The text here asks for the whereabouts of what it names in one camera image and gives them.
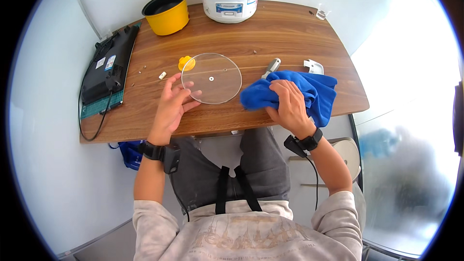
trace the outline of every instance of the person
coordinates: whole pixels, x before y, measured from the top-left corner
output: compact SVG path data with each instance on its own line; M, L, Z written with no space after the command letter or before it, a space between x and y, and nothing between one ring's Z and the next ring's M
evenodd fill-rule
M180 148L170 177L189 222L184 217L179 229L162 206L163 163L143 157L134 184L134 260L361 260L351 176L332 145L322 137L310 152L329 197L314 212L312 228L299 225L289 208L289 169L270 129L245 130L237 177L206 159L192 137L171 138L183 114L200 105L189 89L172 88L180 76L166 81L147 141ZM317 128L297 86L275 80L270 89L279 96L278 110L265 108L271 119L298 139L312 136Z

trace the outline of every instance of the blue bag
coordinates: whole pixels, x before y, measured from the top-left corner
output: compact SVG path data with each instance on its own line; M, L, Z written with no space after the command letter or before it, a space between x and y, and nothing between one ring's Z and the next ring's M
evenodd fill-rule
M142 154L139 152L139 144L144 142L145 140L118 142L118 147L121 150L126 167L136 171L139 170L140 162L142 160ZM109 143L108 146L112 149L118 148L112 147Z

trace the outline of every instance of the white stool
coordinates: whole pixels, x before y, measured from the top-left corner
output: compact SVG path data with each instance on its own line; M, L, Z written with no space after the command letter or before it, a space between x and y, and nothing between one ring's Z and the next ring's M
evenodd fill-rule
M345 161L345 164L347 165L351 175L351 180L354 181L361 172L361 166L359 165L360 156L356 142L350 137L328 139L327 141L333 146L333 148L335 148L335 150L337 150L341 158ZM299 156L291 156L289 157L289 160L307 161L307 159L301 158ZM313 186L309 183L302 183L302 185Z

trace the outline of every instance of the gray pants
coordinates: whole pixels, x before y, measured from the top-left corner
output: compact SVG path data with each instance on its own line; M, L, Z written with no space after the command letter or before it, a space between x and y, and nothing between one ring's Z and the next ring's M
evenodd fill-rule
M221 169L197 149L192 137L173 138L181 149L174 189L188 211L216 203ZM288 200L290 172L270 128L245 130L240 142L240 165L258 200ZM227 182L227 201L245 199L235 177Z

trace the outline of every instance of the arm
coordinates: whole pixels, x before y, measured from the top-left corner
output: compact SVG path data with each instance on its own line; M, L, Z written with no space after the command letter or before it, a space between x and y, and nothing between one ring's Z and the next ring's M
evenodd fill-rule
M147 138L147 141L153 145L169 144L171 135L179 126L184 112L200 105L200 102L189 97L190 90L183 89L182 84L172 88L174 82L180 77L181 73L179 72L167 79L161 93L158 110ZM186 84L189 87L193 86L192 82ZM134 183L134 200L149 200L161 204L164 179L163 163L143 157Z
M272 120L290 130L298 139L313 136L316 126L306 114L305 99L298 87L287 80L274 80L269 88L279 96L279 109L266 107ZM351 175L345 162L322 137L317 148L311 151L316 169L328 188L329 195L339 191L352 191Z

